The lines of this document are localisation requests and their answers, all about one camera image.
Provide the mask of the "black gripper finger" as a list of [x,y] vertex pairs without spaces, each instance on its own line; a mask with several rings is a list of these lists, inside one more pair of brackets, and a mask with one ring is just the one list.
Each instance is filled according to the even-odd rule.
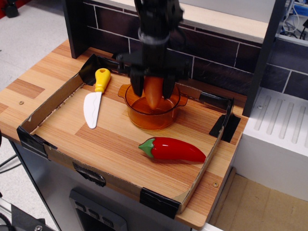
[[143,85],[144,85],[144,74],[137,69],[131,69],[130,71],[130,82],[134,93],[137,96],[142,96]]
[[163,78],[163,97],[169,99],[173,93],[176,77],[174,74],[167,74]]

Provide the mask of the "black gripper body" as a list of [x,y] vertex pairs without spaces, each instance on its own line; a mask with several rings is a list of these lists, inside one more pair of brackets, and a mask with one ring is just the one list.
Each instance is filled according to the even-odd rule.
[[187,58],[167,49],[169,33],[163,37],[139,33],[138,38],[141,42],[140,49],[116,56],[120,73],[132,75],[133,71],[136,71],[142,76],[163,78],[171,75],[176,81],[190,77],[192,63]]

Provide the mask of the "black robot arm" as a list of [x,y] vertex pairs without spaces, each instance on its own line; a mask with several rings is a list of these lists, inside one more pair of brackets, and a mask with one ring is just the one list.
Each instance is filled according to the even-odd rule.
[[162,79],[162,94],[171,97],[176,82],[188,79],[192,63],[168,50],[172,31],[179,31],[183,9],[177,0],[137,0],[135,7],[140,19],[138,38],[141,49],[117,55],[119,73],[126,73],[134,93],[141,96],[145,77]]

